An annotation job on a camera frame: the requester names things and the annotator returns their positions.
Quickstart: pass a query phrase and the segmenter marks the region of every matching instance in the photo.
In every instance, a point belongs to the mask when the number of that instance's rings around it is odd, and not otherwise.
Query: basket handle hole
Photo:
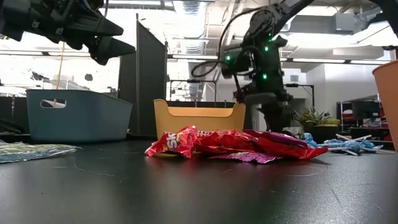
[[[44,99],[40,102],[40,106],[43,108],[65,108],[67,101],[64,99]]]

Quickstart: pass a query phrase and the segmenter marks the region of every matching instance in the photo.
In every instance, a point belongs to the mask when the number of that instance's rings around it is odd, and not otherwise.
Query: blue bin
[[[132,110],[128,102],[86,90],[26,93],[29,130],[34,141],[91,143],[126,138]],[[59,102],[55,107],[53,99]]]

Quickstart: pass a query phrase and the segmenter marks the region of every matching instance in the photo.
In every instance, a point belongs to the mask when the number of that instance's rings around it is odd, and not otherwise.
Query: yellow bin
[[[398,60],[373,70],[394,148],[398,151]]]
[[[164,100],[154,100],[157,139],[165,131],[176,133],[188,125],[199,131],[242,130],[246,106],[236,103],[233,108],[169,107]]]

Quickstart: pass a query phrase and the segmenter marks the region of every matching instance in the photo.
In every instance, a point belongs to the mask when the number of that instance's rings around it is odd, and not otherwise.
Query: desk
[[[0,223],[398,223],[398,156],[253,165],[145,157],[148,141],[0,165]]]

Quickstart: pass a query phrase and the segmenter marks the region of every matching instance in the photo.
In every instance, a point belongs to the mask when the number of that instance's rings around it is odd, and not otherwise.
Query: potted plant
[[[317,143],[336,138],[340,123],[339,120],[330,118],[329,113],[319,113],[314,107],[299,113],[297,121],[303,126],[304,132],[310,133]]]

